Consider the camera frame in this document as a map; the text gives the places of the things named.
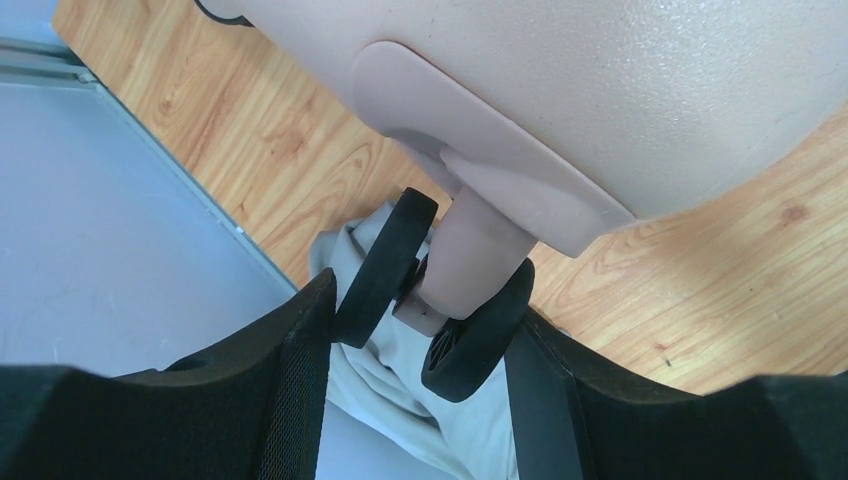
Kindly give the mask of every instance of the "black wheel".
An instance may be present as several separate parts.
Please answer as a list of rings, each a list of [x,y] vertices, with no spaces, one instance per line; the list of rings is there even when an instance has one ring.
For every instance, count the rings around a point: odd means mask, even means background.
[[[430,230],[439,205],[423,193],[407,188],[374,241],[331,324],[334,342],[356,348],[377,328],[393,299],[414,275],[415,254]]]
[[[194,3],[195,3],[195,5],[197,5],[197,8],[199,8],[200,11],[203,12],[204,15],[206,15],[207,17],[211,18],[212,20],[214,20],[214,21],[216,21],[220,24],[223,24],[223,25],[239,25],[239,26],[242,26],[242,27],[251,27],[251,28],[253,27],[253,24],[250,23],[250,20],[244,18],[244,15],[239,15],[238,17],[235,17],[235,18],[223,18],[223,17],[219,17],[219,16],[215,15],[214,13],[210,12],[206,7],[203,6],[203,2],[201,0],[194,0]]]
[[[450,319],[433,337],[421,382],[436,395],[458,403],[480,388],[506,353],[533,290],[530,259],[500,292],[465,320]]]

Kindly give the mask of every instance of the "gray cloth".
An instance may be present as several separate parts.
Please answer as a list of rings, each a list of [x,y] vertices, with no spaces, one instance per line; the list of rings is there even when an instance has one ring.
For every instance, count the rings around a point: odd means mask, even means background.
[[[370,217],[315,240],[311,273],[332,267],[339,301],[391,210],[386,204]],[[427,247],[422,246],[419,258]],[[429,345],[429,338],[387,312],[363,349],[333,344],[327,399],[413,456],[459,479],[517,479],[503,361],[477,393],[453,404],[421,384]]]

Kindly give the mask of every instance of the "wooden floor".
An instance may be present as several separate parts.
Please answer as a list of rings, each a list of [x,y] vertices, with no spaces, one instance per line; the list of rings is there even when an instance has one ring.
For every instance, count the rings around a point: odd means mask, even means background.
[[[61,0],[54,27],[299,284],[319,231],[407,185],[448,203],[259,32],[191,0]],[[546,316],[666,384],[705,393],[758,372],[846,370],[848,108],[716,202],[577,260],[533,258]]]

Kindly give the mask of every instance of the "wood grain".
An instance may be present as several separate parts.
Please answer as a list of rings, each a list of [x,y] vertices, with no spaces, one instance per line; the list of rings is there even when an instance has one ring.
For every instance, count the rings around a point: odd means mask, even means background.
[[[449,202],[259,32],[190,0],[61,0],[54,28],[299,284],[319,231],[408,185]],[[846,370],[848,108],[717,201],[533,259],[535,306],[660,382]]]

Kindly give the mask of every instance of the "crumpled cloth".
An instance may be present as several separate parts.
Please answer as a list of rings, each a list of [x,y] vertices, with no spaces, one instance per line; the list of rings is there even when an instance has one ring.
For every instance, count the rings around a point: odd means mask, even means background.
[[[392,205],[385,204],[339,232],[322,233],[312,245],[311,274],[332,267],[339,302],[391,211]],[[429,239],[419,258],[428,247]],[[443,400],[421,384],[430,338],[392,317],[392,306],[364,348],[332,345],[327,399],[458,479],[517,479],[503,360],[469,399],[459,404]]]

